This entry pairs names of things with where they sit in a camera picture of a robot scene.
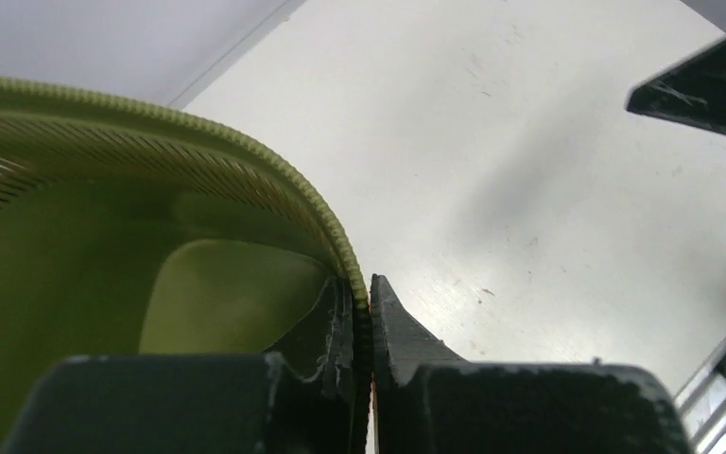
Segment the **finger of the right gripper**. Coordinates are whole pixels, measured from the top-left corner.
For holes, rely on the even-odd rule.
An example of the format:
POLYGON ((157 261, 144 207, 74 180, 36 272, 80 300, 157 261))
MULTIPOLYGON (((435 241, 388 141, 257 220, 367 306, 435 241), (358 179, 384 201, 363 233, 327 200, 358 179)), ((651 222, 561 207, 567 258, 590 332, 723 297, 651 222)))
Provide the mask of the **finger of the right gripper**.
POLYGON ((626 110, 726 136, 726 38, 634 87, 626 110))

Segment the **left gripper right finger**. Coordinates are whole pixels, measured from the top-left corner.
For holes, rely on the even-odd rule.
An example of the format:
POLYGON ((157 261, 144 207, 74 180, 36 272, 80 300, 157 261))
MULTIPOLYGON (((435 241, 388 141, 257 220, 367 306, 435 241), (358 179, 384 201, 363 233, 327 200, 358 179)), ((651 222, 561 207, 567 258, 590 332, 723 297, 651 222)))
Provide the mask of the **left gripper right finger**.
POLYGON ((689 453, 672 399, 648 371, 591 363, 472 362, 371 285, 380 453, 689 453))

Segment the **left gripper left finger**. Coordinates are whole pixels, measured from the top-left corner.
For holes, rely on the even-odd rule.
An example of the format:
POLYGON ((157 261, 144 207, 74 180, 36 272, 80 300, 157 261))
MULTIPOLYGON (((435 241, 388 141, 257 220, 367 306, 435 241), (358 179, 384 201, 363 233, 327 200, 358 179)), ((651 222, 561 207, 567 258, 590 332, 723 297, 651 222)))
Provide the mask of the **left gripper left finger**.
POLYGON ((350 453, 353 298, 328 279, 259 354, 79 356, 38 381, 5 453, 350 453))

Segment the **green plastic basket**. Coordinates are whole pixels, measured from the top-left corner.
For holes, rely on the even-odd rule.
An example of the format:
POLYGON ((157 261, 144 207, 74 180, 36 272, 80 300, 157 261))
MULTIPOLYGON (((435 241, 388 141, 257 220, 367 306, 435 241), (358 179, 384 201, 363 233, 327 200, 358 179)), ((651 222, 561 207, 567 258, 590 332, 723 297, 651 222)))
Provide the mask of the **green plastic basket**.
POLYGON ((369 294, 305 177, 216 122, 0 77, 0 453, 71 357, 259 354, 330 278, 353 298, 354 449, 372 381, 369 294))

